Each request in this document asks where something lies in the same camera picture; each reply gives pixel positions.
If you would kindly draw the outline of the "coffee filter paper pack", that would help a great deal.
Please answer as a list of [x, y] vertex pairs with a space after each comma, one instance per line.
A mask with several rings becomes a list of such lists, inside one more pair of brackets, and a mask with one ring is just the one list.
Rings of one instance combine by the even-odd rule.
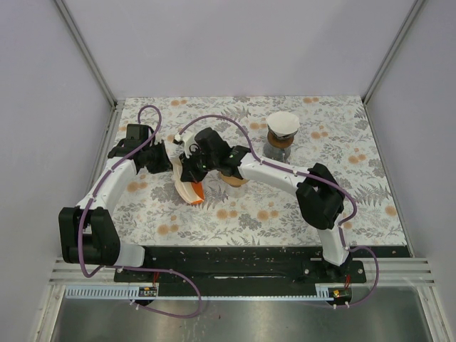
[[200, 149], [195, 150], [187, 158], [184, 152], [179, 157], [170, 158], [172, 179], [179, 196], [188, 204], [196, 205], [204, 202], [204, 190], [201, 172], [197, 169], [196, 156]]

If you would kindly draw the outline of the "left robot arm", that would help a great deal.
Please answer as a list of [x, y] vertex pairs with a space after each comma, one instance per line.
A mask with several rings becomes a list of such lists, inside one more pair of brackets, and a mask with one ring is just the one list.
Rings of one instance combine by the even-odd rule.
[[129, 124], [125, 137], [108, 153], [102, 175], [75, 206], [58, 215], [63, 260], [69, 264], [129, 266], [138, 281], [147, 281], [155, 265], [145, 248], [120, 241], [111, 215], [127, 186], [141, 169], [156, 174], [172, 169], [165, 143], [148, 125]]

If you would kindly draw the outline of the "small glass with coffee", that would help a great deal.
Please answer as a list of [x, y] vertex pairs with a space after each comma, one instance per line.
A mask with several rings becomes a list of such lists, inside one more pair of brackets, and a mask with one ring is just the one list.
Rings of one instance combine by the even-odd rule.
[[229, 197], [233, 198], [242, 198], [247, 193], [248, 187], [246, 185], [240, 187], [233, 187], [231, 185], [227, 185], [226, 193]]

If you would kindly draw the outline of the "clear glass dripper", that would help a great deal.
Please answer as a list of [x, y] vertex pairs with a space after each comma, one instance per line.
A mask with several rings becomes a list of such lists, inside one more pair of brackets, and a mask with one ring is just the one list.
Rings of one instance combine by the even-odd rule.
[[295, 129], [293, 131], [285, 130], [285, 132], [281, 132], [279, 129], [273, 129], [271, 126], [268, 126], [268, 133], [270, 133], [277, 140], [286, 140], [292, 138], [297, 134], [297, 132], [298, 129]]

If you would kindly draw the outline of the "white paper coffee filter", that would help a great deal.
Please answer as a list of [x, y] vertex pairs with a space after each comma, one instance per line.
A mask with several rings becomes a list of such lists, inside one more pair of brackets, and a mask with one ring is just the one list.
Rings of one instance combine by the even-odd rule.
[[266, 118], [266, 124], [273, 129], [279, 129], [281, 132], [285, 132], [285, 130], [293, 131], [300, 127], [299, 117], [286, 111], [278, 111], [270, 114]]

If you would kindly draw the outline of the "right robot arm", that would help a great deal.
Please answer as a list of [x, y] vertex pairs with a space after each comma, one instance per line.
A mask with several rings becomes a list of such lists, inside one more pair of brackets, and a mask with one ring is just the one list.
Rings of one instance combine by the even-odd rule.
[[348, 250], [335, 227], [346, 195], [325, 166], [315, 164], [303, 172], [282, 162], [261, 159], [250, 148], [229, 146], [211, 128], [197, 134], [176, 134], [174, 142], [184, 149], [173, 163], [173, 172], [176, 189], [187, 203], [203, 200], [202, 181], [212, 171], [233, 188], [256, 181], [295, 195], [304, 221], [318, 231], [326, 277], [339, 282], [349, 275]]

